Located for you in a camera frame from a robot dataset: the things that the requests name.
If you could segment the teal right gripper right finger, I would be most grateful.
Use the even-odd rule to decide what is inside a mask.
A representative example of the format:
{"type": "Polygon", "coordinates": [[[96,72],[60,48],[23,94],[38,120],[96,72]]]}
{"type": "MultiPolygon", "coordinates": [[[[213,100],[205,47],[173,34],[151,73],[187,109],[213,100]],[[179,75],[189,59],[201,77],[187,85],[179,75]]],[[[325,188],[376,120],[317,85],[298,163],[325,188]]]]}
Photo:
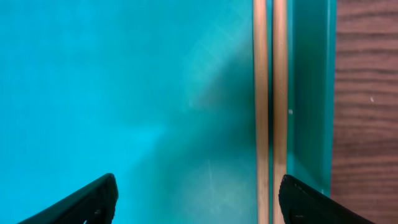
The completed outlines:
{"type": "Polygon", "coordinates": [[[292,175],[282,178],[279,205],[287,224],[373,224],[292,175]]]}

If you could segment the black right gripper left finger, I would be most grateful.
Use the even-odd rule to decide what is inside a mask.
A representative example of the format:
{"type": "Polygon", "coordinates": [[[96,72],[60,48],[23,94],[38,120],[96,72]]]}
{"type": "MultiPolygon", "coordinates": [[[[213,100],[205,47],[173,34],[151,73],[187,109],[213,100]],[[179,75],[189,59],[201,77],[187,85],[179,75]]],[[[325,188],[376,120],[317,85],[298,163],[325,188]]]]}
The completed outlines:
{"type": "Polygon", "coordinates": [[[112,224],[118,196],[107,173],[20,224],[112,224]]]}

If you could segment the wooden chopstick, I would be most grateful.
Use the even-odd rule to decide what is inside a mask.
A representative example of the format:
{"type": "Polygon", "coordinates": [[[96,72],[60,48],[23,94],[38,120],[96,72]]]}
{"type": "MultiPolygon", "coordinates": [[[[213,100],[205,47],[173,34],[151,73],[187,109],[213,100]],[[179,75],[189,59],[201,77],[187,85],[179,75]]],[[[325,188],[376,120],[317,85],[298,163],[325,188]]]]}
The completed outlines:
{"type": "Polygon", "coordinates": [[[269,224],[269,123],[266,0],[253,0],[257,222],[269,224]]]}
{"type": "Polygon", "coordinates": [[[287,1],[273,1],[273,102],[274,102],[274,196],[273,223],[284,224],[279,188],[287,171],[288,50],[287,1]]]}

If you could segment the teal serving tray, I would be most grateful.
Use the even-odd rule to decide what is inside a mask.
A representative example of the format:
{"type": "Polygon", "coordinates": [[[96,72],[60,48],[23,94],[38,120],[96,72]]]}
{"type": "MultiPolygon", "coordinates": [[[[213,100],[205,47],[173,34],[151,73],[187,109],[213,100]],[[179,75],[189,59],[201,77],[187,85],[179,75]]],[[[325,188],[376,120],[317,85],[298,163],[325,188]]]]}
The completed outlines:
{"type": "Polygon", "coordinates": [[[1,222],[105,173],[115,223],[256,223],[252,1],[2,1],[1,222]]]}

